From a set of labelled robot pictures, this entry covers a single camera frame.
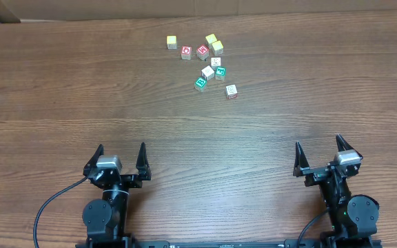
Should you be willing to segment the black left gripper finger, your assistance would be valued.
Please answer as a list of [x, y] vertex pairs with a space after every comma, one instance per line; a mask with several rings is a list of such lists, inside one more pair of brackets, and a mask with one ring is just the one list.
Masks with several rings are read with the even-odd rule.
[[91, 157], [91, 159], [86, 163], [86, 165], [83, 168], [83, 175], [84, 176], [89, 176], [95, 169], [96, 169], [96, 164], [100, 156], [104, 154], [104, 148], [103, 145], [100, 144], [94, 155]]
[[136, 160], [139, 180], [151, 180], [152, 172], [147, 159], [146, 145], [141, 143], [139, 154]]

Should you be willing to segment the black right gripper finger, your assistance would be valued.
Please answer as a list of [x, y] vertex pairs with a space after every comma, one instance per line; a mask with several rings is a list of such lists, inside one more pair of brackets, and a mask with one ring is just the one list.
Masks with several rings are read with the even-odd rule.
[[306, 171], [310, 170], [309, 163], [301, 147], [301, 144], [297, 141], [295, 144], [296, 148], [296, 155], [295, 155], [295, 162], [294, 162], [294, 171], [293, 176], [300, 177], [306, 174]]
[[338, 151], [344, 152], [344, 151], [349, 151], [349, 150], [354, 150], [357, 155], [359, 155], [360, 159], [363, 160], [363, 155], [359, 153], [357, 150], [355, 150], [344, 138], [341, 134], [336, 135], [336, 144]]

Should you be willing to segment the green B wooden block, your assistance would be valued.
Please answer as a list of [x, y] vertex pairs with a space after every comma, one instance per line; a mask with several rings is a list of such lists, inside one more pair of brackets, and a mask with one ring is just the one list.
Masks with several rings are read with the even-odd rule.
[[197, 78], [197, 80], [194, 83], [194, 88], [199, 92], [204, 92], [206, 87], [207, 87], [207, 80], [205, 80], [203, 77]]

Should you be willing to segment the blue L wooden block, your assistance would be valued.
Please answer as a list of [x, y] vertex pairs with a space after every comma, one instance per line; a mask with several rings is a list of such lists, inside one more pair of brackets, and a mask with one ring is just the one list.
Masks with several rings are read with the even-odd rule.
[[235, 85], [227, 85], [225, 87], [227, 99], [235, 99], [238, 96], [238, 90]]

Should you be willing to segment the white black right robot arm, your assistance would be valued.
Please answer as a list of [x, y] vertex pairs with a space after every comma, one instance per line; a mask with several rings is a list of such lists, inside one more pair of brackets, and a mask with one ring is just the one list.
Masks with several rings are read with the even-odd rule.
[[[305, 225], [293, 247], [380, 247], [371, 236], [377, 233], [379, 203], [372, 197], [352, 195], [347, 179], [358, 174], [363, 155], [340, 134], [336, 135], [338, 152], [325, 167], [311, 168], [299, 142], [296, 142], [293, 175], [303, 177], [305, 186], [319, 186], [326, 210]], [[324, 215], [332, 224], [318, 240], [305, 240], [307, 230]]]

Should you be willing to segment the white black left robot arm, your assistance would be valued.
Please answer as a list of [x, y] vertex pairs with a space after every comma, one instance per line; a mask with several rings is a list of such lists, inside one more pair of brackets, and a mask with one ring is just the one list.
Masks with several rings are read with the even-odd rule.
[[99, 145], [83, 168], [83, 175], [102, 190], [102, 197], [90, 201], [83, 209], [82, 219], [87, 239], [79, 247], [127, 247], [132, 238], [125, 235], [129, 191], [150, 181], [151, 169], [145, 143], [141, 143], [136, 160], [137, 173], [122, 174], [117, 155], [107, 156]]

